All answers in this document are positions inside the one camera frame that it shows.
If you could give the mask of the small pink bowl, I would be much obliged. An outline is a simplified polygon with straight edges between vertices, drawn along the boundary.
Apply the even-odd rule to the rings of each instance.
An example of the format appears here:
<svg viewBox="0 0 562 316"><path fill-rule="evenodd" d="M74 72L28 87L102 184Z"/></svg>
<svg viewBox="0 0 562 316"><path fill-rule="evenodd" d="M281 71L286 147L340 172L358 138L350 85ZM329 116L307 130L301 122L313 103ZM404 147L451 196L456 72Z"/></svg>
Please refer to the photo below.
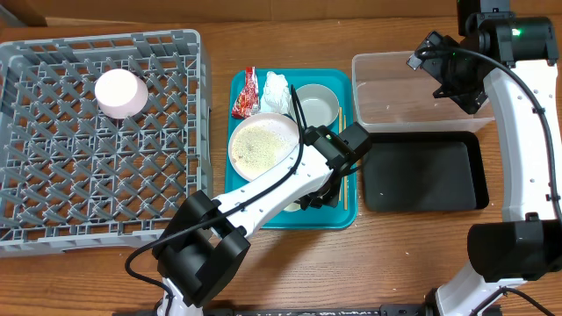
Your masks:
<svg viewBox="0 0 562 316"><path fill-rule="evenodd" d="M148 101L148 87L132 72L115 68L97 79L94 95L105 116L125 119L140 113L145 107Z"/></svg>

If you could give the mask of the white paper cup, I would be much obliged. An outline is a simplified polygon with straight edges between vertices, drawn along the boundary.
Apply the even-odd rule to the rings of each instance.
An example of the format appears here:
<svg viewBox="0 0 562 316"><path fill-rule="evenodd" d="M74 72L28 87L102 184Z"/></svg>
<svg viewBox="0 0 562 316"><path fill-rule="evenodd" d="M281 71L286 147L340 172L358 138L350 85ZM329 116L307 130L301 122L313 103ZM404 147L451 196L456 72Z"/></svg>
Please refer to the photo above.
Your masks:
<svg viewBox="0 0 562 316"><path fill-rule="evenodd" d="M300 204L298 203L290 203L284 208L285 212L296 212L300 209Z"/></svg>

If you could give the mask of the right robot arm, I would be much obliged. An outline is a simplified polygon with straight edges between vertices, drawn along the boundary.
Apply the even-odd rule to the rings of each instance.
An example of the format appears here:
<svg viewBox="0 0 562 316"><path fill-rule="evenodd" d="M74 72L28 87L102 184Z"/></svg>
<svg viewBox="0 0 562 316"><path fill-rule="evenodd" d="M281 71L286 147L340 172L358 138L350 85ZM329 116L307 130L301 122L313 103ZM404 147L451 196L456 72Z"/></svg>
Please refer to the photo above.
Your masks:
<svg viewBox="0 0 562 316"><path fill-rule="evenodd" d="M431 32L408 59L474 114L494 111L503 164L502 219L467 235L468 262L432 290L421 315L482 315L501 296L561 269L558 45L546 17L519 18L507 1L459 0L459 39Z"/></svg>

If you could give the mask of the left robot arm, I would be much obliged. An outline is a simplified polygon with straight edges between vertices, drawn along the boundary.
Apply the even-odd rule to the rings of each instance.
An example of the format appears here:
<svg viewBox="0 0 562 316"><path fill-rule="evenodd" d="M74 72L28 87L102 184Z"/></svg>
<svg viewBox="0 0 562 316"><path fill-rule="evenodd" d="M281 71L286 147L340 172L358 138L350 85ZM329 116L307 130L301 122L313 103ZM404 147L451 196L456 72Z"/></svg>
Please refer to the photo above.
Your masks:
<svg viewBox="0 0 562 316"><path fill-rule="evenodd" d="M157 314L201 314L234 278L254 233L292 203L300 210L337 206L342 179L370 149L371 137L358 123L339 134L310 126L257 179L215 198L201 190L188 196L152 250L170 289Z"/></svg>

